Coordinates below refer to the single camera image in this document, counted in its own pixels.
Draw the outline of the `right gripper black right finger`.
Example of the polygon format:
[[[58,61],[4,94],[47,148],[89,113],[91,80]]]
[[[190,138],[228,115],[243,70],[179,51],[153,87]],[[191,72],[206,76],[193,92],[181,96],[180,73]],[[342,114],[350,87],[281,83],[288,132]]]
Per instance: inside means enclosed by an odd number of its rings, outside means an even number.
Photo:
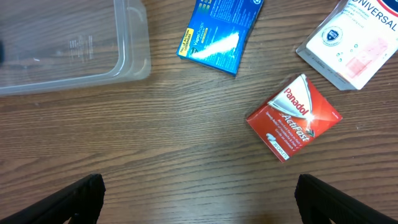
[[[295,199],[304,224],[397,224],[310,174],[299,176]]]

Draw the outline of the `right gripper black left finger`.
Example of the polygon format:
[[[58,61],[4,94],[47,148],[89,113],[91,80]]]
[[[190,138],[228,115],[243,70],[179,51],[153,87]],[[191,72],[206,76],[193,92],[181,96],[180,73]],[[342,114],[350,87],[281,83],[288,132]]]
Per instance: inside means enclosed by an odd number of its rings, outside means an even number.
[[[102,175],[90,174],[1,220],[1,224],[96,224],[104,204]]]

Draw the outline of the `blue lozenge box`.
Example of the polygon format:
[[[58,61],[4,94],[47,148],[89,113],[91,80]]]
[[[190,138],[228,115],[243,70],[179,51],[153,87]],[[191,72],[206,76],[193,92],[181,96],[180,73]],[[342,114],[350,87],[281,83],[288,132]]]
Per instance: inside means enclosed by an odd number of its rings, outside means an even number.
[[[236,76],[263,0],[196,0],[176,54]]]

